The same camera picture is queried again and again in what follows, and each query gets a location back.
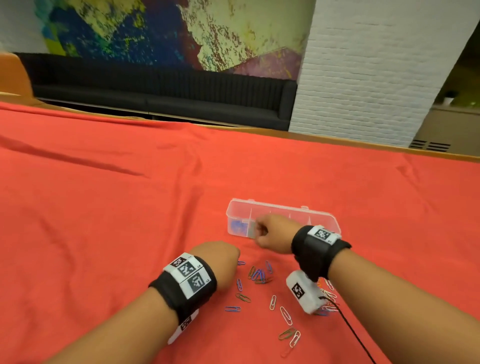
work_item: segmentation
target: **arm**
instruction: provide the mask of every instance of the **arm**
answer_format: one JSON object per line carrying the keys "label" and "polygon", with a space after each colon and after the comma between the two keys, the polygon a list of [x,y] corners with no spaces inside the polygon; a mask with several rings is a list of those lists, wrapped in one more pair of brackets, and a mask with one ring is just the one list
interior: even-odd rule
{"label": "arm", "polygon": [[[240,251],[224,242],[206,242],[190,250],[213,271],[217,290],[231,285]],[[73,342],[46,364],[147,364],[179,325],[177,313],[170,309],[155,288],[110,319]]]}
{"label": "arm", "polygon": [[147,364],[166,346],[178,325],[177,313],[154,288],[148,288],[46,364]]}
{"label": "arm", "polygon": [[[301,227],[283,216],[266,215],[257,220],[255,241],[262,248],[290,254]],[[480,323],[474,317],[349,249],[335,256],[328,277],[393,363],[479,361]]]}

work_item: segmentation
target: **clear plastic box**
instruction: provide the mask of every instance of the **clear plastic box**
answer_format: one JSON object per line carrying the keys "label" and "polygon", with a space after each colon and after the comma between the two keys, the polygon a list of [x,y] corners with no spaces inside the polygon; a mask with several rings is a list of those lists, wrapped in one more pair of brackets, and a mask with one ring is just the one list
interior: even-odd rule
{"label": "clear plastic box", "polygon": [[322,225],[327,230],[341,233],[335,217],[327,212],[310,210],[307,206],[296,208],[238,198],[233,198],[228,204],[228,233],[253,238],[255,237],[255,220],[269,213],[284,215],[304,225]]}

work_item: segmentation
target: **hand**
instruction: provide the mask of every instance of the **hand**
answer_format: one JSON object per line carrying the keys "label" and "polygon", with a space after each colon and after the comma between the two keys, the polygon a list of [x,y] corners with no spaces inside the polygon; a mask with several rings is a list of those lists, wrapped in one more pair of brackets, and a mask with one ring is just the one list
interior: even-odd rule
{"label": "hand", "polygon": [[280,254],[292,253],[292,240],[303,225],[282,215],[260,216],[255,225],[255,242]]}
{"label": "hand", "polygon": [[217,290],[230,287],[237,271],[240,250],[225,242],[205,242],[189,251],[199,256],[212,269],[216,278]]}

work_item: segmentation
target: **red tablecloth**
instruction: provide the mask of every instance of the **red tablecloth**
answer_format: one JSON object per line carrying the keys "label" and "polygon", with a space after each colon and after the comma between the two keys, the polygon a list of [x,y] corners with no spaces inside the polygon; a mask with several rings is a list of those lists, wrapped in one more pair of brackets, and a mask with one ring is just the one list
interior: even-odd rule
{"label": "red tablecloth", "polygon": [[[173,257],[225,240],[247,262],[238,277],[252,303],[229,313],[236,287],[215,295],[159,363],[368,363],[338,314],[295,302],[291,257],[228,235],[230,199],[330,212],[356,252],[480,318],[479,186],[480,164],[0,104],[0,362],[41,362]],[[275,280],[249,284],[266,259]],[[280,305],[301,331],[287,359]]]}

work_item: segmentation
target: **colorful painting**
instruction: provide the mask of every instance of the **colorful painting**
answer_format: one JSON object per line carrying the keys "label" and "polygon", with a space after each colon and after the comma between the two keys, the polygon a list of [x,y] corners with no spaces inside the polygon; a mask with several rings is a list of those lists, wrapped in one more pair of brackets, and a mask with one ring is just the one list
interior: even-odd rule
{"label": "colorful painting", "polygon": [[50,53],[297,79],[315,0],[35,0]]}

